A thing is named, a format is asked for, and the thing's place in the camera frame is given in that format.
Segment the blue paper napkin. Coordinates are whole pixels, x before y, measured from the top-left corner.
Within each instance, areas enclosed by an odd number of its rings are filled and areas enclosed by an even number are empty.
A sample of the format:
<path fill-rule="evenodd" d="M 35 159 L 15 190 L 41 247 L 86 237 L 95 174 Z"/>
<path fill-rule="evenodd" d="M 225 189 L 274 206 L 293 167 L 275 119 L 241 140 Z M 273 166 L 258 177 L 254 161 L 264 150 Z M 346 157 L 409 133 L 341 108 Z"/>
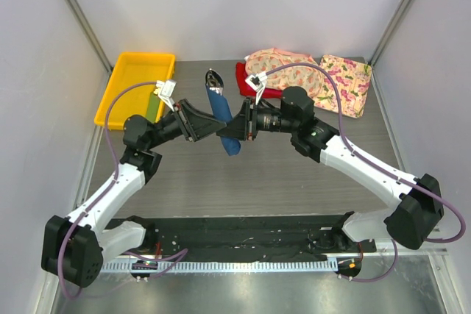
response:
<path fill-rule="evenodd" d="M 210 85 L 206 85 L 205 88 L 214 117 L 226 123 L 231 121 L 233 116 L 231 114 L 228 101 L 222 95 L 222 88 L 211 87 Z M 238 140 L 226 137 L 221 137 L 220 140 L 224 150 L 229 156 L 235 156 L 240 152 L 241 144 Z"/>

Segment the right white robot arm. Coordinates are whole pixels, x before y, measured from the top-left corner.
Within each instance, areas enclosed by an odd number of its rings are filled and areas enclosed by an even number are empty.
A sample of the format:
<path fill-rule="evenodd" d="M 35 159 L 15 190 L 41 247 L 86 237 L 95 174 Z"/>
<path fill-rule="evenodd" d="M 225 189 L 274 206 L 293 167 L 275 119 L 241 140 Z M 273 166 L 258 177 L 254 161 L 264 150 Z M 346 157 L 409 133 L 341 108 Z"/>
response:
<path fill-rule="evenodd" d="M 216 118 L 226 123 L 218 133 L 229 155 L 237 154 L 243 140 L 260 131 L 291 134 L 297 152 L 334 168 L 374 193 L 386 209 L 350 212 L 332 234 L 333 245 L 349 251 L 358 242 L 391 238 L 407 249 L 417 250 L 430 240 L 430 233 L 444 215 L 438 181 L 429 174 L 417 178 L 399 171 L 361 150 L 333 126 L 314 115 L 314 103 L 303 88 L 282 92 L 280 106 L 248 98 L 237 115 L 215 90 L 207 91 Z"/>

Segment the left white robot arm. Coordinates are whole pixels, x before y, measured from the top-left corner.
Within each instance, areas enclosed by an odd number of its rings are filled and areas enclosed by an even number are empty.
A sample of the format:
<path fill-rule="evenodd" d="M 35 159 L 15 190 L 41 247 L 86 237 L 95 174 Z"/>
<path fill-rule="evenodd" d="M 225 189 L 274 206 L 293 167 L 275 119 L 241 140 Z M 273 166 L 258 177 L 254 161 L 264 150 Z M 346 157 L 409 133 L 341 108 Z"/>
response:
<path fill-rule="evenodd" d="M 110 178 L 82 206 L 66 217 L 52 216 L 46 223 L 41 267 L 80 288 L 97 278 L 102 266 L 117 256 L 136 249 L 151 253 L 157 237 L 147 226 L 130 219 L 108 229 L 107 225 L 123 204 L 156 174 L 162 160 L 154 147 L 179 136 L 196 142 L 225 128 L 232 116 L 196 109 L 187 100 L 152 123 L 141 115 L 130 116 L 124 124 L 124 153 L 115 163 Z"/>

